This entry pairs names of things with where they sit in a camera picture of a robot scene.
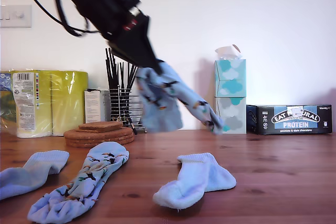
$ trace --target stack of cork coasters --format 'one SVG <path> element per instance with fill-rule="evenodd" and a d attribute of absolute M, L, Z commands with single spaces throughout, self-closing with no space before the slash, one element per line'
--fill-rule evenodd
<path fill-rule="evenodd" d="M 92 148 L 103 142 L 117 142 L 121 145 L 134 141 L 131 128 L 123 127 L 121 122 L 94 122 L 67 131 L 64 137 L 68 146 Z"/>

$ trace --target light switch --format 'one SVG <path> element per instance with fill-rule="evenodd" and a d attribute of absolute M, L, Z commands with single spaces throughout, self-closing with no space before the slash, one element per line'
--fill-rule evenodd
<path fill-rule="evenodd" d="M 1 28 L 29 28 L 31 21 L 31 5 L 2 5 Z"/>

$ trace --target black box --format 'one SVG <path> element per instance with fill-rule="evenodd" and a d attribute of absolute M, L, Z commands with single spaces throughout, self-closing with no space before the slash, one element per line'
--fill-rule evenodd
<path fill-rule="evenodd" d="M 331 105 L 246 106 L 247 131 L 259 135 L 332 133 Z"/>

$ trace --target bird print sock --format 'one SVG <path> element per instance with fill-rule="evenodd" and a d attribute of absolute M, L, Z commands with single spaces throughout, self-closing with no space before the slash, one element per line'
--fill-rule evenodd
<path fill-rule="evenodd" d="M 151 68 L 137 71 L 138 88 L 143 103 L 142 123 L 149 132 L 169 132 L 182 128 L 177 100 L 207 128 L 222 134 L 224 123 L 211 106 L 192 89 L 165 62 L 160 61 L 163 73 L 159 76 Z"/>
<path fill-rule="evenodd" d="M 162 186 L 153 201 L 160 206 L 185 209 L 198 202 L 207 191 L 231 189 L 236 179 L 221 167 L 211 153 L 179 156 L 182 163 L 177 180 Z"/>
<path fill-rule="evenodd" d="M 67 185 L 45 194 L 32 205 L 28 220 L 37 223 L 67 223 L 95 204 L 109 176 L 129 158 L 129 152 L 116 142 L 92 148 L 78 175 Z"/>
<path fill-rule="evenodd" d="M 21 168 L 8 168 L 0 173 L 0 200 L 26 194 L 41 187 L 49 174 L 58 174 L 65 166 L 68 152 L 34 153 Z"/>

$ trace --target wood grain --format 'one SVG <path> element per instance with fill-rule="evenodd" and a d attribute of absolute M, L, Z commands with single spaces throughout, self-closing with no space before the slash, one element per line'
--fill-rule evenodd
<path fill-rule="evenodd" d="M 0 201 L 0 223 L 29 223 L 27 213 L 45 193 L 76 176 L 88 149 L 63 137 L 19 139 L 2 133 L 1 170 L 22 167 L 35 152 L 65 150 L 67 165 L 38 190 Z M 95 206 L 73 223 L 336 223 L 336 135 L 222 135 L 206 131 L 138 134 L 125 145 L 129 161 L 113 173 Z M 177 178 L 176 158 L 212 153 L 237 179 L 236 188 L 206 193 L 177 212 L 153 194 Z"/>

